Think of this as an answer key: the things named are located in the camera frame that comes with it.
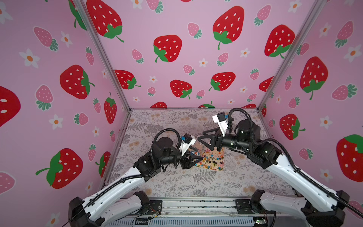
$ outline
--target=strawberry wallpaper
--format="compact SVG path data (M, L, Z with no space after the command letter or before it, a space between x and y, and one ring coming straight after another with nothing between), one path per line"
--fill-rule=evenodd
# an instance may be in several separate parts
M255 107L314 2L83 1L132 108Z
M0 0L2 226L61 226L99 187L126 111L85 29L72 1Z
M270 132L309 175L363 210L363 2L328 1L267 102ZM344 226L363 220L345 209Z

